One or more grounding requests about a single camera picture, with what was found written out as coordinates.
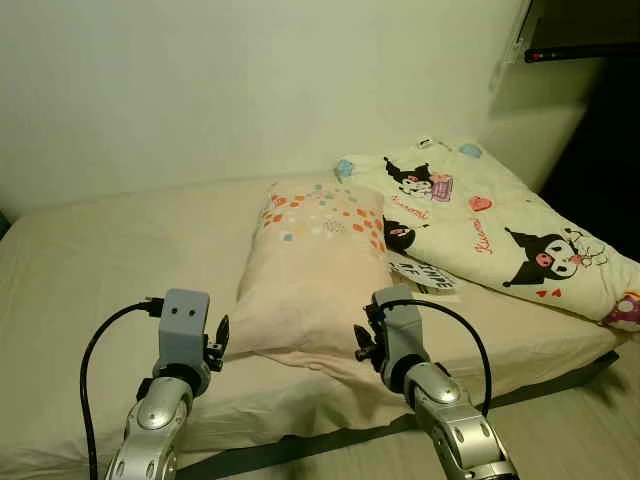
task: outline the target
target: white wall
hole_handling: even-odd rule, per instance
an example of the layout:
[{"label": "white wall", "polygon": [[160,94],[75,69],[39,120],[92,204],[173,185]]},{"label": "white wall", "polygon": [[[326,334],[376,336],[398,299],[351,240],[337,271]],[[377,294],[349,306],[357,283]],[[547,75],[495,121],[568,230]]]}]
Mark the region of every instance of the white wall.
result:
[{"label": "white wall", "polygon": [[485,139],[537,186],[582,107],[496,111],[521,3],[0,0],[0,209],[316,171],[425,133]]}]

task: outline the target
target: black cable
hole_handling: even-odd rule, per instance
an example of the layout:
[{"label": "black cable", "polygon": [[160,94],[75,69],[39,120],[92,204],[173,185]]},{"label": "black cable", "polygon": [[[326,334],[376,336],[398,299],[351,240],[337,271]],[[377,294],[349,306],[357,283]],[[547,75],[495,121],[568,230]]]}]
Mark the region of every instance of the black cable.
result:
[{"label": "black cable", "polygon": [[93,352],[93,348],[98,343],[98,340],[102,336],[109,326],[115,322],[117,319],[126,315],[129,312],[133,312],[135,310],[145,310],[150,312],[151,309],[155,308],[156,304],[154,301],[148,302],[140,302],[134,305],[129,305],[121,310],[118,310],[116,313],[111,315],[100,328],[96,330],[96,333],[93,334],[87,348],[84,351],[84,356],[82,357],[82,364],[80,365],[80,403],[82,405],[82,418],[84,419],[84,429],[87,435],[87,451],[89,453],[89,478],[90,480],[98,480],[98,456],[96,453],[96,439],[93,432],[93,423],[91,421],[91,408],[89,406],[89,397],[87,396],[87,369],[89,368],[89,359],[91,358],[91,353]]},{"label": "black cable", "polygon": [[482,415],[484,417],[489,413],[489,408],[491,406],[491,366],[489,365],[489,357],[487,356],[487,351],[484,348],[482,340],[480,339],[480,335],[476,332],[475,328],[464,319],[462,315],[454,312],[453,310],[448,309],[447,307],[443,307],[437,303],[427,302],[426,300],[416,300],[413,298],[407,298],[403,300],[391,300],[389,302],[384,302],[379,306],[380,310],[384,310],[385,308],[392,309],[393,307],[399,305],[419,305],[422,307],[433,308],[434,310],[439,310],[442,313],[446,313],[447,315],[455,318],[458,322],[460,322],[471,334],[473,339],[478,346],[478,350],[480,351],[480,357],[482,357],[482,367],[484,369],[484,402],[482,402]]}]

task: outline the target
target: pink heart print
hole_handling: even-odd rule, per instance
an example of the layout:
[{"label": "pink heart print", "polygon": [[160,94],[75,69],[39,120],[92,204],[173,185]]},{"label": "pink heart print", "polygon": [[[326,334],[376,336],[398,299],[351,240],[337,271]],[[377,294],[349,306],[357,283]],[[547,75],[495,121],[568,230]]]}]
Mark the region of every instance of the pink heart print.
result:
[{"label": "pink heart print", "polygon": [[491,208],[492,205],[493,202],[488,198],[475,196],[469,199],[469,206],[474,212],[481,212],[482,210]]}]

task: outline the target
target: mattress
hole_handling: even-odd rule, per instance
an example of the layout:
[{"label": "mattress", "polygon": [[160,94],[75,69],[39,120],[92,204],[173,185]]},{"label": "mattress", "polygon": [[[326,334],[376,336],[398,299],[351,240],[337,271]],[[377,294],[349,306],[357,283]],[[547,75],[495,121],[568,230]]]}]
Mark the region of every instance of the mattress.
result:
[{"label": "mattress", "polygon": [[[214,332],[233,309],[271,183],[229,181],[125,195],[41,211],[14,225],[0,242],[1,478],[86,478],[78,372],[88,339],[117,309],[173,287],[210,293],[208,330]],[[496,395],[589,363],[624,340],[518,299],[496,312],[496,295],[465,284],[450,305],[483,323]],[[522,315],[539,321],[518,322]],[[434,359],[480,398],[473,344],[454,325],[425,320]],[[126,413],[157,348],[157,320],[133,313],[109,329],[94,352],[88,385],[102,465],[122,439]],[[407,412],[366,364],[319,357],[307,367],[259,355],[228,361],[195,402],[184,437],[189,458],[286,434],[385,425]]]}]

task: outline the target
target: bed frame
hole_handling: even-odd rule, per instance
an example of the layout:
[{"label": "bed frame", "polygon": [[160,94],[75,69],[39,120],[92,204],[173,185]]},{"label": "bed frame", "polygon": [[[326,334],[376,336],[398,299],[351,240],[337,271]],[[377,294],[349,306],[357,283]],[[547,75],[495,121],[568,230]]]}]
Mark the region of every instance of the bed frame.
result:
[{"label": "bed frame", "polygon": [[[526,385],[511,393],[500,395],[492,400],[491,406],[494,408],[510,405],[584,385],[593,380],[600,372],[609,368],[618,358],[620,356],[611,350],[589,365],[571,370],[557,378],[534,385]],[[415,429],[418,429],[415,417],[403,415],[385,427],[367,430],[342,429],[311,438],[287,435],[277,443],[227,450],[179,470],[176,478],[177,480],[209,480],[226,477]]]}]

